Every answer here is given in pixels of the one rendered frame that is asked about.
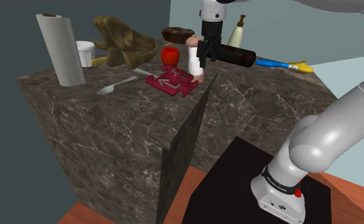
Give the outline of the silver utensil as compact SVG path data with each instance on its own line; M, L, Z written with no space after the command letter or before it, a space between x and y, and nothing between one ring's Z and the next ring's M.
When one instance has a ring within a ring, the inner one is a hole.
M152 74L152 73L149 73L149 72L146 72L146 71L143 71L143 70L138 69L138 68L136 68L136 69L132 69L132 71L134 71L134 72L136 72L136 73L139 73L139 74L144 74L144 75L147 75L147 76L153 76L154 78L158 78L158 76L157 76L157 75Z

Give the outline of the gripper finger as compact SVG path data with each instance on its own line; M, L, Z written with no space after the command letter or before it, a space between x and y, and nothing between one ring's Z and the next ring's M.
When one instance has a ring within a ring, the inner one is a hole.
M207 57L207 43L205 41L198 41L197 57L199 58L199 66L205 68Z
M220 46L221 46L221 43L219 43L219 42L211 43L211 61L217 61L219 59Z

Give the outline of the dark cylinder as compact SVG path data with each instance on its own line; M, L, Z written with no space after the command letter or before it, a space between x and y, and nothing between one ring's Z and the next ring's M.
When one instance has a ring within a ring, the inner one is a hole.
M237 66L251 67L256 61L256 53L221 44L216 50L216 59Z

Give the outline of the blue and yellow tool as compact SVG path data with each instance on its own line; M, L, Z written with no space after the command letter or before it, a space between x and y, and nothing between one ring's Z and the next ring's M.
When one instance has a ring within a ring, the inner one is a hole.
M268 59L257 59L255 61L255 64L257 66L263 67L281 67L285 69L293 69L301 73L312 73L314 71L313 68L311 66L308 66L304 60L301 62L284 63Z

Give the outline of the dark robot stand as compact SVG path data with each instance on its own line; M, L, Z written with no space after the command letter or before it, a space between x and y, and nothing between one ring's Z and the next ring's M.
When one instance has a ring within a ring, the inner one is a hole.
M261 209L250 182L272 155L235 137L192 193L181 224L288 224Z

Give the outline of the silver spoon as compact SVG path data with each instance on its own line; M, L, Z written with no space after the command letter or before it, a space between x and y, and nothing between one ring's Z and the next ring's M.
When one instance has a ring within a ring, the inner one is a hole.
M137 76L132 76L132 77L127 78L127 79L125 79L123 81L119 81L118 83L114 83L112 85L108 85L108 86L106 86L106 87L98 90L97 93L98 94L110 94L110 93L112 93L114 91L114 88L115 88L116 85L120 85L122 83L126 83L126 82L129 82L129 81L133 81L136 78L137 78Z

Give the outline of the white paper towel roll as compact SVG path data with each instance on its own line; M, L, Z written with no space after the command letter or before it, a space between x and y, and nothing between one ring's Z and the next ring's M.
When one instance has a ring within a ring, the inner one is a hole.
M59 84L63 87L84 84L85 77L71 19L60 15L42 13L37 14L36 19Z

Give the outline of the white ribbed cup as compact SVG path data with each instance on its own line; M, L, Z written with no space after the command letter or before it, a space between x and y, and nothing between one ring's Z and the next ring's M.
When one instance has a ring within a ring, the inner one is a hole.
M82 67L92 67L91 60L95 59L95 45L90 41L76 41Z

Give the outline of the olive dinosaur skull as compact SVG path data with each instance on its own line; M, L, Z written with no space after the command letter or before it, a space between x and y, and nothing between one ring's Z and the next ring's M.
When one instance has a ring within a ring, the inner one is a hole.
M157 46L153 38L140 34L113 16L99 16L93 19L103 41L93 40L94 45L106 50L109 67L127 64L136 69L157 56Z

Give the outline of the red flat board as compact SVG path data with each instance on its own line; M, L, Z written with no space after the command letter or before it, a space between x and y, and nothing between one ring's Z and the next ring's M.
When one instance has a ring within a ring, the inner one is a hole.
M145 82L170 96L180 92L182 97L186 97L199 84L193 81L193 75L176 67L165 65L162 71L158 78L150 75Z

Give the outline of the chocolate donut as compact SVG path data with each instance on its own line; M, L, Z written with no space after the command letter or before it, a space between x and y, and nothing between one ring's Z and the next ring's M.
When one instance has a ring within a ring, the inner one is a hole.
M195 32L182 27L166 27L162 29L162 36L171 43L185 44L186 40L192 37Z

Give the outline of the dark thin upright panel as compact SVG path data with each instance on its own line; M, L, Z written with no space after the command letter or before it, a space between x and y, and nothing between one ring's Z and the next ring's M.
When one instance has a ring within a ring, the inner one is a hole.
M157 216L155 224L164 224L172 202L192 161L195 145L212 83L202 93L200 99L191 105L180 101L175 112L184 122L172 139L168 149L163 149L158 189Z

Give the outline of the cream pump bottle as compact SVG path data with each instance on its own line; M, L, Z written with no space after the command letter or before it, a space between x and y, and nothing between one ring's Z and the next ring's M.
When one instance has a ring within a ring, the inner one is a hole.
M237 22L236 27L233 29L228 43L228 46L239 48L241 46L242 36L243 36L243 26L244 26L244 19L245 15L240 16L240 20Z

